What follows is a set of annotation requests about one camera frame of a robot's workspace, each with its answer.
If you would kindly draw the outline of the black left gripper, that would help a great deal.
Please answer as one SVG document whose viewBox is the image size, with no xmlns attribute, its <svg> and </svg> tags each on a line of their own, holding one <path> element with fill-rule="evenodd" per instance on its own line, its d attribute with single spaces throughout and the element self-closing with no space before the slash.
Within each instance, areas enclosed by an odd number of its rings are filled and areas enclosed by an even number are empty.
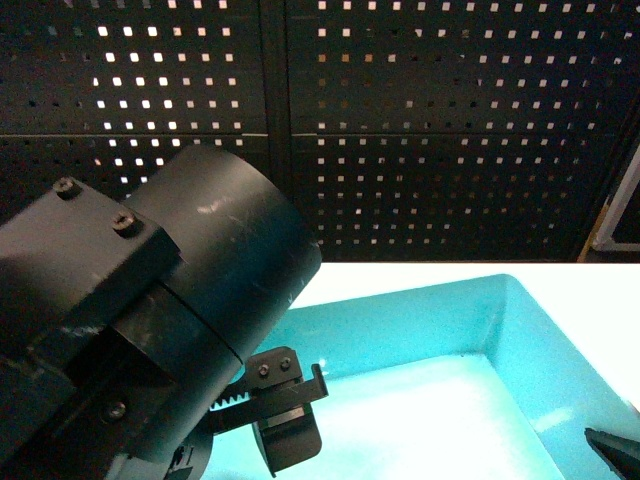
<svg viewBox="0 0 640 480">
<path fill-rule="evenodd" d="M 319 454 L 327 394 L 259 346 L 321 264 L 257 169 L 183 149 L 126 200 L 72 177 L 1 228 L 1 475 L 199 479 L 252 427 L 270 473 Z"/>
</svg>

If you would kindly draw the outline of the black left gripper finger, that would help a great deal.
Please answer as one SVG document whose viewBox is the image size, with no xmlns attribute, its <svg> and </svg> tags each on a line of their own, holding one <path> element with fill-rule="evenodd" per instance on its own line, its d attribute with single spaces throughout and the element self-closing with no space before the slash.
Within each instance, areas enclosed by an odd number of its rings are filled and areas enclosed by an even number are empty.
<svg viewBox="0 0 640 480">
<path fill-rule="evenodd" d="M 592 450 L 620 479 L 639 480 L 639 442 L 605 431 L 585 429 Z"/>
</svg>

